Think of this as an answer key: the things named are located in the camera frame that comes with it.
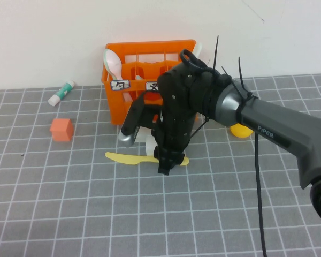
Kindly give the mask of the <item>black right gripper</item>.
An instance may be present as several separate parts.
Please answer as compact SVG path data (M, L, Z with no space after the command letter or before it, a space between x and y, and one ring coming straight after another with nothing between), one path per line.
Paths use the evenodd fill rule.
M188 67L179 64L159 76L158 90L162 106L152 136L157 142L158 173L168 176L170 170L181 165L196 117L189 106L189 86L193 82Z

